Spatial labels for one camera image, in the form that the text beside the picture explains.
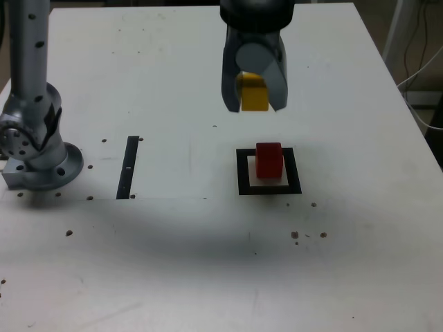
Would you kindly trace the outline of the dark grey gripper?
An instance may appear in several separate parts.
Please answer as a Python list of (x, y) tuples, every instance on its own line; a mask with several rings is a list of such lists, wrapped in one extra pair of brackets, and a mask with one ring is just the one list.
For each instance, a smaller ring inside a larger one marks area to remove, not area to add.
[[(234, 50), (239, 47), (235, 61)], [(266, 111), (269, 107), (279, 111), (286, 107), (286, 53), (279, 30), (271, 33), (249, 33), (227, 26), (221, 95), (226, 108), (233, 113), (239, 113), (240, 108), (237, 92), (240, 70), (243, 111)]]

